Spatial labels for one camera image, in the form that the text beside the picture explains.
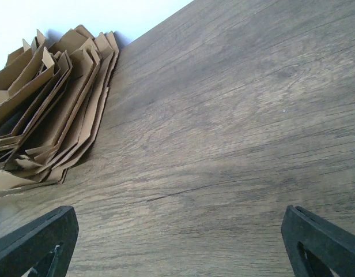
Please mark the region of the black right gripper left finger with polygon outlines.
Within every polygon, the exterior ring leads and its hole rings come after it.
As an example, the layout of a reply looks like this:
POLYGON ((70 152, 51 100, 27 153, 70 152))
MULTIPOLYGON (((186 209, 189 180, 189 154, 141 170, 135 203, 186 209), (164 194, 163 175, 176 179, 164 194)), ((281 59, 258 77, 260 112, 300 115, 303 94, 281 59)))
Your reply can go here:
POLYGON ((0 238, 0 276, 65 276, 79 227, 72 206, 60 206, 0 238))

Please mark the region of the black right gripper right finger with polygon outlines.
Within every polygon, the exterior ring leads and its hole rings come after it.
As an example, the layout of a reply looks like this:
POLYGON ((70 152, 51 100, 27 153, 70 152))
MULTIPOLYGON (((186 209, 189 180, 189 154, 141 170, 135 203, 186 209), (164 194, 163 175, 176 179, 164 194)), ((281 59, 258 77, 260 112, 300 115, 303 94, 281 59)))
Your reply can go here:
POLYGON ((289 205, 281 234, 295 276, 355 276, 355 235, 289 205))

